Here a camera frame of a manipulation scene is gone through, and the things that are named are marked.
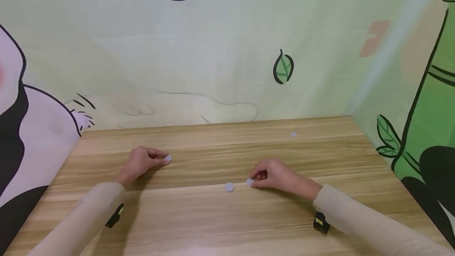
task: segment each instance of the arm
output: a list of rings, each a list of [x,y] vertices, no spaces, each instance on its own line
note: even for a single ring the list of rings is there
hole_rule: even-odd
[[[114,182],[101,183],[90,190],[28,256],[79,255],[122,203],[125,187],[150,168],[169,164],[159,158],[166,155],[141,146],[133,149]]]
[[[262,160],[250,178],[253,188],[272,187],[313,202],[332,226],[355,235],[387,256],[454,256],[427,237],[351,199],[345,193],[300,176],[279,160]]]

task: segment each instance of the table surface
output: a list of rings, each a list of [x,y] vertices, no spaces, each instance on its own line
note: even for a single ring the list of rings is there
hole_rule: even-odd
[[[6,255],[30,251],[138,145],[173,159],[128,188],[119,222],[81,255],[375,255],[336,229],[315,231],[310,203],[246,186],[254,164],[270,157],[449,247],[354,121],[330,117],[87,132]]]

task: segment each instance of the black and white panda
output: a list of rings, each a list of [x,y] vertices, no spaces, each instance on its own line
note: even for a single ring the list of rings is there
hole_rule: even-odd
[[[90,122],[25,85],[25,69],[24,53],[0,25],[0,255]]]

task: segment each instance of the beige sleeve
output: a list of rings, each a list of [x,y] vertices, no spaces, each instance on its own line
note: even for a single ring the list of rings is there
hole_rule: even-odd
[[[28,256],[77,256],[122,204],[119,183],[96,185],[73,211]]]
[[[383,255],[455,255],[454,252],[329,185],[324,185],[313,205],[325,215],[330,225],[345,234],[359,237]]]

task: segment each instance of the right hand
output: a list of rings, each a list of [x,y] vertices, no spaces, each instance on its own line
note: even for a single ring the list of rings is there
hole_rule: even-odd
[[[162,158],[165,156],[167,156],[167,152],[159,151],[155,148],[138,146],[130,152],[128,160],[115,177],[115,181],[126,187],[139,176],[146,173],[147,170],[153,167],[168,165],[169,161]]]
[[[249,176],[252,188],[275,188],[314,201],[322,186],[301,176],[277,158],[261,160]]]

